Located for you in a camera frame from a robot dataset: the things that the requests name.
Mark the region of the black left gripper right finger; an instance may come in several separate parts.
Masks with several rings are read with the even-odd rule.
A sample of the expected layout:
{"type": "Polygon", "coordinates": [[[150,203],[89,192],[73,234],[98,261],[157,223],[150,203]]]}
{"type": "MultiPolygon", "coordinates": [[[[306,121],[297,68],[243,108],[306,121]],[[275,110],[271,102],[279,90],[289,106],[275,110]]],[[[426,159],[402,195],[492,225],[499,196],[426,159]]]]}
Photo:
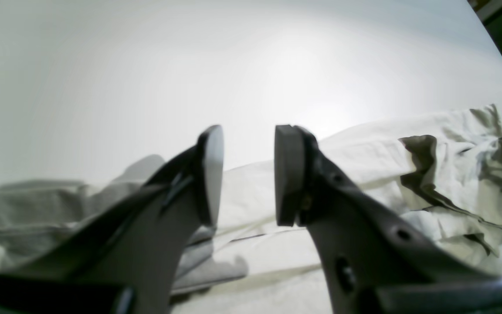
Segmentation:
{"type": "Polygon", "coordinates": [[[363,193],[300,126],[275,128],[279,226],[311,235],[335,314],[502,314],[502,276],[475,270],[363,193]]]}

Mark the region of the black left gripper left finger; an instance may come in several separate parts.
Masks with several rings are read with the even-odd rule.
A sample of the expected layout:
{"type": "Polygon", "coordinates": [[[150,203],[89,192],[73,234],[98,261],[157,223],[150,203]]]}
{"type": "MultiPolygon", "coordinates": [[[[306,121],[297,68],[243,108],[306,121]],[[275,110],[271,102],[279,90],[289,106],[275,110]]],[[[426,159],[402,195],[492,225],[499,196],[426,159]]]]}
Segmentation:
{"type": "Polygon", "coordinates": [[[217,226],[219,125],[49,253],[0,272],[1,314],[164,314],[183,251],[217,226]]]}

